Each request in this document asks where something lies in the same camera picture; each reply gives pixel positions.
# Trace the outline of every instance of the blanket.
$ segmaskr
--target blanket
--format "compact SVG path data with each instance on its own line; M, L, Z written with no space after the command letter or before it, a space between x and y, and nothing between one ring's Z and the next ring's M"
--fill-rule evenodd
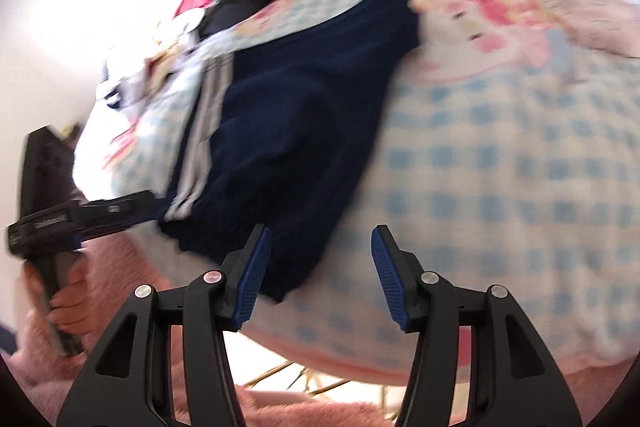
M218 56L361 0L280 0L213 36ZM565 373L640 349L640 0L411 0L423 45L393 79L374 155L309 279L261 299L246 333L344 377L406 381L415 339L391 322L370 258L386 223L457 286L505 285ZM166 190L198 82L176 76L111 170L96 107L76 182L91 198ZM132 231L174 282L215 266Z

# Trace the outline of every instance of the white wall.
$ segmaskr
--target white wall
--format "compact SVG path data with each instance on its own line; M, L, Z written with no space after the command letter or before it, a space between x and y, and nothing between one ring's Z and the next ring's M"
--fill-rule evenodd
M24 136L85 118L104 50L117 35L141 32L155 0L0 0L0 321L16 325L19 263L6 255L4 227L17 217Z

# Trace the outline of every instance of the black handle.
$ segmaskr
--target black handle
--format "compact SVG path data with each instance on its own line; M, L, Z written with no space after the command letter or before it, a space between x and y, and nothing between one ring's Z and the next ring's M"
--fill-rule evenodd
M51 311L49 302L53 295L66 286L66 274L80 255L80 252L75 250L60 252L55 255L39 255L30 259L30 263L36 268L44 284L45 290L42 293L40 304L45 314L49 314ZM61 331L53 324L47 324L49 325L49 332L54 347L59 355L63 357L76 357L84 351L78 337Z

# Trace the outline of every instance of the pink floral pattern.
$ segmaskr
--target pink floral pattern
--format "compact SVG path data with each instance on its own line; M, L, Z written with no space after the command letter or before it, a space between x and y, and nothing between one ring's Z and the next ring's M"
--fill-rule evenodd
M412 81L457 82L510 66L543 68L553 28L538 0L412 0L425 45L405 60Z
M138 120L122 134L117 135L111 140L104 156L103 169L113 170L129 153L134 149L138 136L136 131L138 128Z
M236 32L242 36L253 36L267 30L282 19L291 9L294 0L275 0L257 14L236 26Z

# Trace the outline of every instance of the finger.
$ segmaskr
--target finger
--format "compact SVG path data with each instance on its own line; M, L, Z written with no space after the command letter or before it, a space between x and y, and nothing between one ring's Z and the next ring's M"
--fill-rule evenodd
M65 308L56 308L49 315L47 320L51 324L57 326L64 326L81 321L89 316L89 302L85 301L75 306L68 306Z
M44 284L42 283L42 277L38 273L33 264L28 261L22 265L22 271L24 273L24 280L27 285L27 288L36 295L44 292Z
M68 274L66 275L66 281L69 284L75 284L86 279L86 275L89 272L89 260L85 255L81 255L78 260L71 265Z
M51 306L53 308L75 306L86 300L88 292L89 288L86 281L67 285L53 295Z
M94 323L91 317L85 317L84 319L81 319L72 324L59 325L58 328L60 328L60 330L62 331L65 331L65 333L69 333L72 335L86 335L94 329Z

